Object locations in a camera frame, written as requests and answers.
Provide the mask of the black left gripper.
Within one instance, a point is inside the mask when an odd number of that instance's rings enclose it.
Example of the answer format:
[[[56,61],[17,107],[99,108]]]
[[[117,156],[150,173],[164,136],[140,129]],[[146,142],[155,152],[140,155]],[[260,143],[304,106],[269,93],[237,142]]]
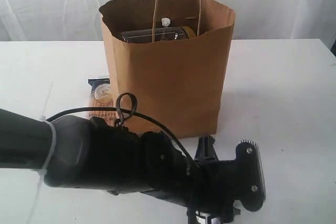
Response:
[[[188,223],[198,223],[197,212],[209,214],[208,223],[232,223],[240,209],[239,200],[248,211],[258,211],[266,200],[265,179],[257,143],[242,140],[235,148],[233,160],[219,160],[212,136],[202,136],[194,161],[201,167],[202,180],[196,187],[196,198],[187,211]]]

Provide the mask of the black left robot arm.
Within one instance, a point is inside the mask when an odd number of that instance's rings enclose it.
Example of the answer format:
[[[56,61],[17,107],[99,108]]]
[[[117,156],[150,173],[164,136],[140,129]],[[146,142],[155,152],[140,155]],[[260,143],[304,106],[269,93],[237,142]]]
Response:
[[[50,187],[142,193],[187,209],[189,222],[209,214],[230,223],[266,200],[258,146],[242,141],[233,160],[221,161],[214,138],[198,140],[194,158],[169,132],[141,135],[103,119],[74,115],[38,121],[1,110],[1,167],[39,170]]]

